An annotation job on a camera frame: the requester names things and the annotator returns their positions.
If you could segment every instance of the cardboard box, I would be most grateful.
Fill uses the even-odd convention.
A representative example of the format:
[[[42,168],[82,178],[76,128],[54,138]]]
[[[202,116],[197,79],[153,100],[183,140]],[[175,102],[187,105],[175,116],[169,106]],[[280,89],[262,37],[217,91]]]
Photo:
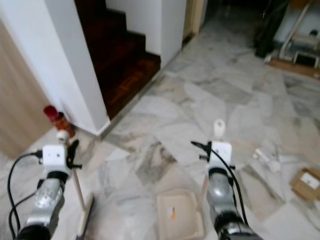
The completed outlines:
[[[302,169],[290,183],[292,190],[308,202],[320,200],[320,170]]]

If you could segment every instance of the black cable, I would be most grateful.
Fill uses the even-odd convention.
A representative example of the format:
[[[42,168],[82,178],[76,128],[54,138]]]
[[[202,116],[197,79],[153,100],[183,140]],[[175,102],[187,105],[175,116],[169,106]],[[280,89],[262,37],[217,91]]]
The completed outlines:
[[[26,196],[25,198],[21,199],[20,201],[18,201],[14,207],[17,208],[20,204],[22,204],[23,202],[27,201],[28,199],[30,199],[31,197],[33,197],[35,194],[36,194],[37,191],[29,194],[28,196]],[[14,213],[14,209],[12,208],[10,210],[10,213],[9,213],[9,227],[10,229],[13,229],[13,225],[12,225],[12,214]]]
[[[21,155],[20,157],[18,157],[18,159],[13,163],[11,169],[10,169],[10,172],[9,172],[9,176],[8,176],[8,182],[7,182],[7,192],[8,192],[8,197],[9,197],[9,201],[10,201],[10,204],[11,204],[11,211],[13,212],[14,214],[14,217],[15,217],[15,221],[16,221],[16,227],[17,227],[17,231],[20,230],[20,220],[19,220],[19,215],[18,215],[18,212],[17,212],[17,209],[16,209],[16,206],[15,206],[15,203],[14,203],[14,200],[12,198],[12,194],[11,194],[11,177],[12,177],[12,173],[14,171],[14,168],[16,166],[16,164],[23,158],[25,157],[28,157],[28,156],[36,156],[38,158],[41,158],[42,157],[42,151],[41,150],[38,150],[36,152],[31,152],[31,153],[26,153],[26,154],[23,154]],[[9,228],[10,228],[10,231],[11,231],[11,235],[12,235],[12,238],[15,239],[16,238],[16,234],[15,234],[15,230],[12,226],[12,224],[10,224],[11,221],[9,222]]]
[[[232,172],[232,170],[230,169],[228,164],[223,160],[223,158],[218,153],[216,153],[215,151],[213,151],[213,150],[211,150],[211,151],[221,160],[223,165],[228,169],[229,173],[231,174],[231,177],[233,178],[233,181],[235,183],[236,190],[238,192],[243,221],[247,226],[249,226],[248,220],[247,220],[247,216],[246,216],[244,201],[243,201],[242,194],[241,194],[241,189],[240,189],[240,186],[239,186],[239,183],[238,183],[238,180],[237,180],[236,176],[234,175],[234,173]]]

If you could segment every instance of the red cap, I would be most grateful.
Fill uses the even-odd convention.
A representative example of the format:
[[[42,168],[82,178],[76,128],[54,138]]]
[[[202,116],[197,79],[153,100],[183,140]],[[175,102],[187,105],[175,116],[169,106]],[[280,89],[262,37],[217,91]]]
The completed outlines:
[[[59,118],[59,112],[52,105],[46,106],[43,109],[43,112],[50,119],[50,121],[56,121]]]

